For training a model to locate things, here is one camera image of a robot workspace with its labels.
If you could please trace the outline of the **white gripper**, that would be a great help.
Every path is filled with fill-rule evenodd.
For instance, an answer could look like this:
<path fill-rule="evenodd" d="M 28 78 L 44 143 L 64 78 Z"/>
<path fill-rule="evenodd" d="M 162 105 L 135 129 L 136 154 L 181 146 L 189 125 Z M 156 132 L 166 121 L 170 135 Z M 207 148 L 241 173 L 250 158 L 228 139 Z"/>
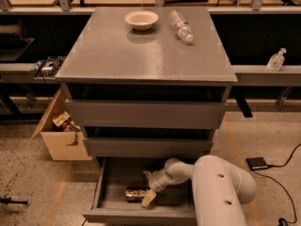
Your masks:
<path fill-rule="evenodd" d="M 141 202 L 143 208 L 147 208 L 151 202 L 155 199 L 157 192 L 164 190 L 170 185 L 171 178 L 167 175 L 164 169 L 160 169 L 154 172 L 144 170 L 143 174 L 149 180 L 149 188 L 144 195 Z"/>

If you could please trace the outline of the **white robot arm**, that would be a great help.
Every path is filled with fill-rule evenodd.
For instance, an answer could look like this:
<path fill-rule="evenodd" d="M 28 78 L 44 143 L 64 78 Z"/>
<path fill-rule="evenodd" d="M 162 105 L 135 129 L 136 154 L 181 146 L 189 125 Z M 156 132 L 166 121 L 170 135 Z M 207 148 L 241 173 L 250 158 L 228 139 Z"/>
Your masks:
<path fill-rule="evenodd" d="M 144 208 L 167 186 L 190 180 L 198 226 L 247 226 L 242 204 L 255 199 L 257 184 L 244 169 L 218 156 L 204 155 L 194 165 L 169 158 L 162 169 L 144 174 L 149 180 Z"/>

